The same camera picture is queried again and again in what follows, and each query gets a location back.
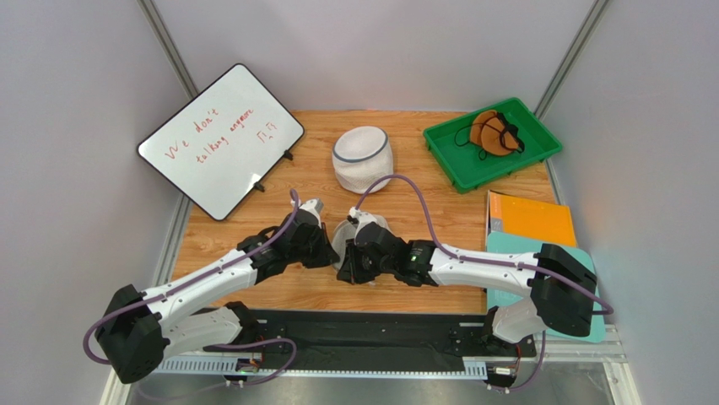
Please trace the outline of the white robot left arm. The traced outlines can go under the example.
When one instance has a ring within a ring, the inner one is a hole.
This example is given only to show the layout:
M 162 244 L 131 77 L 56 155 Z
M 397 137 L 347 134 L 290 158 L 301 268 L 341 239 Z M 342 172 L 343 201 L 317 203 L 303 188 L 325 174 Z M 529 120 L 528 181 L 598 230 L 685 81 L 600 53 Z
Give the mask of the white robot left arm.
M 94 331 L 120 381 L 151 374 L 166 358 L 216 345 L 254 341 L 256 321 L 241 303 L 206 306 L 284 272 L 295 263 L 326 267 L 338 260 L 321 220 L 319 199 L 289 214 L 280 227 L 245 238 L 216 262 L 174 282 L 118 289 Z

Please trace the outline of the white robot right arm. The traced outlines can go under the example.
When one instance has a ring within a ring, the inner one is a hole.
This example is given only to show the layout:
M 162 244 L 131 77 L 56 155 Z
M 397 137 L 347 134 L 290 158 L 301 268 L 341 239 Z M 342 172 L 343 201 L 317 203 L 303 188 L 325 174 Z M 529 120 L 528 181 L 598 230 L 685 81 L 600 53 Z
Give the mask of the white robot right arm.
M 371 223 L 338 226 L 331 242 L 337 278 L 365 284 L 388 273 L 412 287 L 463 285 L 505 291 L 518 301 L 488 310 L 484 331 L 506 343 L 553 330 L 586 338 L 592 332 L 597 278 L 564 247 L 536 252 L 466 251 L 432 240 L 405 241 Z

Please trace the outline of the beige-trimmed white mesh bag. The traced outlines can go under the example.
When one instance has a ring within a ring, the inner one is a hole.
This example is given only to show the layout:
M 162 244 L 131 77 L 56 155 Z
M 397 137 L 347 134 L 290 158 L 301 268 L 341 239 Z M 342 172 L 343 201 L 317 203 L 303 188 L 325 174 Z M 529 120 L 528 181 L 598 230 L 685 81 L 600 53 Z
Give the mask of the beige-trimmed white mesh bag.
M 350 222 L 345 219 L 335 228 L 333 232 L 331 245 L 338 254 L 339 260 L 332 266 L 337 272 L 339 272 L 348 256 L 347 241 L 351 240 L 350 230 Z

